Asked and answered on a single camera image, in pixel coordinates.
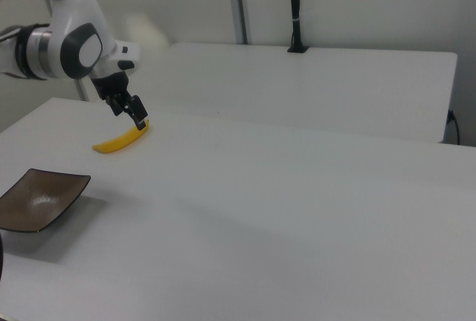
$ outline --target white table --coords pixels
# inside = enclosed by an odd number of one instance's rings
[[[144,54],[148,109],[305,129],[443,140],[452,53],[180,43]]]
[[[37,234],[2,231],[19,321],[472,320],[473,148],[50,100],[0,134],[27,169],[90,174]]]

